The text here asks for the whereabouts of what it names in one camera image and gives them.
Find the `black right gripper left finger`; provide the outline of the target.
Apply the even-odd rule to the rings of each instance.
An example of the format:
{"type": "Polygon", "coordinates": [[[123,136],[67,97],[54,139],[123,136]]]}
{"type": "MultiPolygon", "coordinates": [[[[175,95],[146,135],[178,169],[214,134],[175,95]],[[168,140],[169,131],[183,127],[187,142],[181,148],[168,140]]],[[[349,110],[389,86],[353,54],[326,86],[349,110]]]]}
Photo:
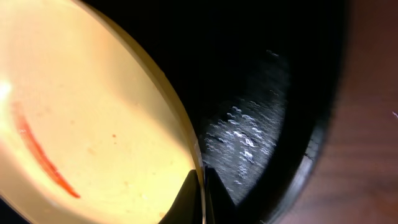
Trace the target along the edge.
{"type": "Polygon", "coordinates": [[[196,170],[191,170],[176,199],[159,224],[202,224],[200,184],[196,170]]]}

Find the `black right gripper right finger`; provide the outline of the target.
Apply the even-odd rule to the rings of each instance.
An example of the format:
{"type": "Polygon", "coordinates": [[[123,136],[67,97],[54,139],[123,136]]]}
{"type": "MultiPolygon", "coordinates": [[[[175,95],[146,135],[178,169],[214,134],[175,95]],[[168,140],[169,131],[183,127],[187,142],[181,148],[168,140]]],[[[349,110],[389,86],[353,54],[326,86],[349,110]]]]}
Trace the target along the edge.
{"type": "Polygon", "coordinates": [[[214,168],[205,167],[207,224],[237,224],[236,207],[214,168]]]}

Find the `yellow plate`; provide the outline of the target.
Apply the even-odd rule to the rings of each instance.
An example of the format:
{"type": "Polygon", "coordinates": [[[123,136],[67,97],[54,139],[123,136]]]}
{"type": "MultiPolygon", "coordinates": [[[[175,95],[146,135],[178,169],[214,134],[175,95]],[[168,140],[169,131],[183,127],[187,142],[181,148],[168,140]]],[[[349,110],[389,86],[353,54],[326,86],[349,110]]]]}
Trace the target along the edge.
{"type": "Polygon", "coordinates": [[[164,72],[81,1],[1,2],[1,198],[29,223],[159,223],[201,159],[164,72]]]}

